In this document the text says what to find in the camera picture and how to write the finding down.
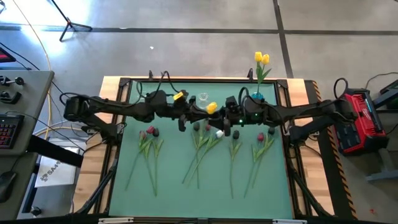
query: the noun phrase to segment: small glass cup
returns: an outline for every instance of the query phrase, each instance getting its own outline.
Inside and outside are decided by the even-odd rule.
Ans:
[[[198,107],[200,109],[206,109],[207,105],[209,105],[209,94],[207,93],[199,93],[198,94]]]

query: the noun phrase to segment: green table surface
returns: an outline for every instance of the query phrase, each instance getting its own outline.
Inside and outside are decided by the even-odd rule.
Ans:
[[[157,88],[157,83],[143,83],[144,92]],[[250,93],[257,90],[253,83],[174,83],[176,89],[187,90],[190,95],[206,92],[209,101],[215,101],[221,107],[225,98],[234,95],[246,86]],[[168,83],[161,89],[174,93]],[[276,98],[272,84],[262,84],[260,92],[266,100],[275,105]],[[130,102],[137,99],[133,88]],[[178,130],[177,120],[156,117],[153,122],[141,123],[128,117],[123,134],[123,143],[119,157],[118,170],[114,182],[110,215],[134,217],[186,217],[186,218],[292,218],[287,174],[280,131],[277,128],[275,141],[265,153],[257,182],[244,198],[244,191],[252,167],[251,145],[257,145],[257,135],[267,132],[267,126],[233,126],[240,131],[239,140],[243,143],[234,160],[233,187],[234,199],[229,187],[230,137],[223,140],[206,154],[199,166],[200,188],[197,188],[196,174],[191,183],[182,184],[182,179],[195,157],[192,141],[192,124],[187,130]],[[145,131],[150,125],[160,131],[159,139],[164,143],[158,157],[158,193],[155,197],[149,178],[146,162],[142,154],[138,155],[139,131]],[[137,159],[133,175],[126,188],[132,170],[134,158]],[[154,150],[150,150],[149,165],[154,175]]]

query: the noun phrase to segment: wooden table frame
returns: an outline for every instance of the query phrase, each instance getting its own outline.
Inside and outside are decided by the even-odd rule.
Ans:
[[[248,82],[247,78],[211,78],[211,77],[172,77],[173,79],[184,79],[184,80],[209,80],[209,81],[221,81],[221,82]],[[100,97],[109,98],[110,100],[128,101],[131,92],[131,79],[147,79],[147,77],[104,77],[103,85],[100,91]],[[320,100],[319,91],[317,89],[316,83],[308,80],[302,79],[283,79],[278,80],[280,86],[284,88],[279,88],[279,93],[281,96],[282,105],[296,106],[304,105],[308,103],[314,103]],[[107,123],[119,123],[124,121],[125,118],[122,116],[113,116],[111,114],[100,113],[98,116]],[[304,125],[310,122],[311,118],[298,119],[295,124]],[[319,149],[317,142],[308,140],[306,144],[322,153],[322,158],[317,156],[314,152],[308,150],[305,147],[290,149],[290,153],[295,155],[294,166],[298,170],[298,174],[307,183],[308,188],[314,194],[318,202],[323,206],[323,208],[331,214],[336,214],[341,218],[353,219],[356,218],[355,210],[352,205],[352,199],[349,194],[348,187],[344,178],[344,173],[339,163],[340,158],[338,153],[333,150],[334,143],[332,142],[333,137],[330,135],[331,130],[322,131],[319,135]],[[99,136],[93,137],[89,143],[88,147],[97,144],[101,141]],[[87,152],[85,159],[83,161],[80,176],[75,190],[75,196],[73,201],[76,208],[80,208],[94,191],[98,182],[105,175],[112,160],[114,159],[118,147],[110,147],[106,145],[100,145],[90,152]],[[326,170],[324,166],[326,163],[329,168]],[[338,178],[336,179],[335,168],[338,168]],[[332,177],[328,178],[326,173],[334,173]],[[312,207],[309,205],[306,198],[301,193],[300,188],[294,182],[289,182],[290,185],[290,196],[292,198],[297,198],[297,202],[292,200],[292,206],[294,209],[294,215],[316,215],[313,214]],[[102,195],[100,203],[96,203],[96,206],[91,210],[94,213],[107,211],[109,208],[110,197],[109,190],[111,191],[113,187],[113,180],[107,185]]]

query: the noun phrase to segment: tripod leg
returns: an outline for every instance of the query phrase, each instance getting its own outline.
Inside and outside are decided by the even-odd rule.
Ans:
[[[74,22],[71,22],[71,25],[78,26],[78,27],[82,27],[82,28],[87,28],[87,29],[89,29],[89,30],[92,30],[92,29],[93,29],[91,26],[86,26],[86,25],[83,25],[83,24],[76,24],[76,23],[74,23]]]
[[[65,29],[63,30],[61,37],[60,37],[60,42],[62,42],[62,38],[65,35],[65,33],[67,32],[68,28],[69,28],[70,24],[68,23],[67,26],[65,27]]]

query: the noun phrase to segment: yellow tulip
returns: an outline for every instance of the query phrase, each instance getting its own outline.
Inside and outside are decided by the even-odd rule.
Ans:
[[[261,60],[262,60],[262,53],[261,53],[261,52],[256,52],[256,53],[254,54],[254,59],[255,59],[255,61],[257,61],[257,62],[261,62]]]
[[[269,63],[269,55],[268,54],[265,54],[264,56],[262,56],[261,63],[263,63],[264,65],[267,65]]]
[[[212,102],[209,105],[207,105],[206,107],[206,111],[208,114],[213,114],[217,109],[217,103],[216,102]]]

